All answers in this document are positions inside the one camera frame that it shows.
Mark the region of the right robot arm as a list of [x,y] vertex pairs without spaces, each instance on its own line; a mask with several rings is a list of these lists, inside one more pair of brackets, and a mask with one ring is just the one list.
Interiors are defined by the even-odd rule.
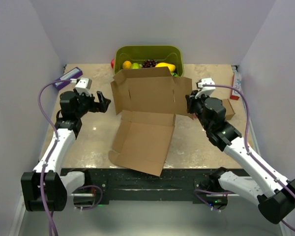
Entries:
[[205,187],[214,193],[230,191],[255,204],[262,216],[278,224],[295,209],[295,179],[289,180],[266,163],[228,121],[222,101],[197,90],[186,95],[187,111],[195,114],[208,140],[234,159],[253,179],[247,182],[219,168]]

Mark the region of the large cardboard box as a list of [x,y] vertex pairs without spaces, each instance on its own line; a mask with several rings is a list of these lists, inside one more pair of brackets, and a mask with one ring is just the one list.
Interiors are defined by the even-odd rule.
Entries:
[[120,70],[111,89],[121,114],[109,160],[117,166],[160,176],[172,141],[176,116],[192,118],[186,95],[192,80],[166,67]]

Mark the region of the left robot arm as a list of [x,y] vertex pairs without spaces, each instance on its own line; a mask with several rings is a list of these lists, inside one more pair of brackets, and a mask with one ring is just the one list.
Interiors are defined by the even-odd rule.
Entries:
[[76,89],[60,95],[52,140],[34,169],[21,177],[27,211],[44,211],[44,203],[50,211],[62,211],[67,197],[75,190],[81,193],[91,190],[92,181],[83,172],[72,171],[65,176],[60,173],[64,158],[81,130],[81,118],[88,112],[105,113],[111,103],[102,92],[96,94],[97,101],[93,94]]

